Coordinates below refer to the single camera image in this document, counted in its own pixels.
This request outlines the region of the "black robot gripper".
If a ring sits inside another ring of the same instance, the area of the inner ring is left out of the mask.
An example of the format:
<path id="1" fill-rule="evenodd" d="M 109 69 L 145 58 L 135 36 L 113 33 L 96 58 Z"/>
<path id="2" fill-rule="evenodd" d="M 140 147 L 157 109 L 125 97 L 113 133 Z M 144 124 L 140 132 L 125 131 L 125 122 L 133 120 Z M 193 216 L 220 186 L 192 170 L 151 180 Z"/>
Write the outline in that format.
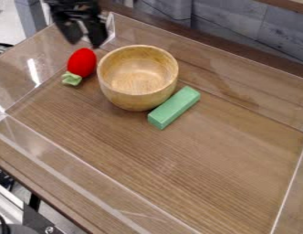
<path id="1" fill-rule="evenodd" d="M 75 45 L 81 37 L 83 32 L 76 20 L 85 19 L 83 24 L 87 28 L 87 37 L 92 47 L 99 48 L 108 39 L 108 31 L 105 24 L 100 21 L 100 6 L 96 0 L 43 0 L 49 6 L 51 14 L 55 18 L 57 26 L 65 40 Z"/>

